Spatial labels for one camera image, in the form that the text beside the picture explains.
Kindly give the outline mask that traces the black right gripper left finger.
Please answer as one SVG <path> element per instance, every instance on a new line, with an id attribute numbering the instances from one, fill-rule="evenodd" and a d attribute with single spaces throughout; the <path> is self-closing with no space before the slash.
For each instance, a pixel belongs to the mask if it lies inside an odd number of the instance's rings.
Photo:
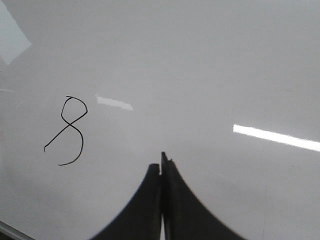
<path id="1" fill-rule="evenodd" d="M 160 166 L 152 163 L 127 205 L 93 240 L 159 240 L 162 228 Z"/>

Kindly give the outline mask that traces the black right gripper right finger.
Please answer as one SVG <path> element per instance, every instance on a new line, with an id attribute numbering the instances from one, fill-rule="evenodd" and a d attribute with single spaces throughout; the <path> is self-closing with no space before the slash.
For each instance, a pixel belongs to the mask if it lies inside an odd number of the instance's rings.
<path id="1" fill-rule="evenodd" d="M 167 240 L 242 240 L 216 218 L 184 181 L 175 162 L 161 153 L 162 215 Z"/>

